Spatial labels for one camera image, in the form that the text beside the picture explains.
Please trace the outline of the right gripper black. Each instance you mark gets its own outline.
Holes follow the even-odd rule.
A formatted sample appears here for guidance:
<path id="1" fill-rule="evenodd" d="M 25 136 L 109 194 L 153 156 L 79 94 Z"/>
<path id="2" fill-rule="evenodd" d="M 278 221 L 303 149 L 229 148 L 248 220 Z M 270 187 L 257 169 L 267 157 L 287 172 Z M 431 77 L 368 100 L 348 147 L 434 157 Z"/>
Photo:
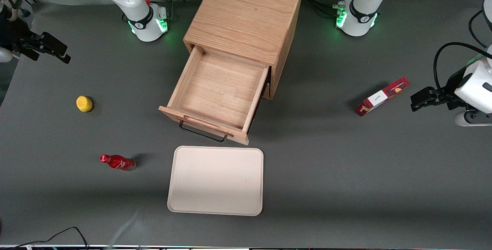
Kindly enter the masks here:
<path id="1" fill-rule="evenodd" d="M 26 22 L 1 22 L 0 26 L 0 61 L 11 61 L 13 52 L 18 52 L 36 61 L 39 54 L 39 42 Z M 41 35 L 41 49 L 39 53 L 51 55 L 65 64 L 69 64 L 71 57 L 66 54 L 67 46 L 48 32 Z"/>

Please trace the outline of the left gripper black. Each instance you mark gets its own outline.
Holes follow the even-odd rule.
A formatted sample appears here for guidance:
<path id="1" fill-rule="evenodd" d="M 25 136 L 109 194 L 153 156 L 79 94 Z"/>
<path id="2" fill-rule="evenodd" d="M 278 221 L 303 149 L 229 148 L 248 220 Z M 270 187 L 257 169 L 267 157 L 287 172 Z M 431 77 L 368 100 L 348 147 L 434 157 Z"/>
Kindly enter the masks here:
<path id="1" fill-rule="evenodd" d="M 446 104 L 448 110 L 454 110 L 459 107 L 467 107 L 465 101 L 460 99 L 455 90 L 460 86 L 464 77 L 466 68 L 461 68 L 451 75 L 443 89 L 423 88 L 411 96 L 411 110 L 416 112 L 424 107 L 439 106 Z"/>

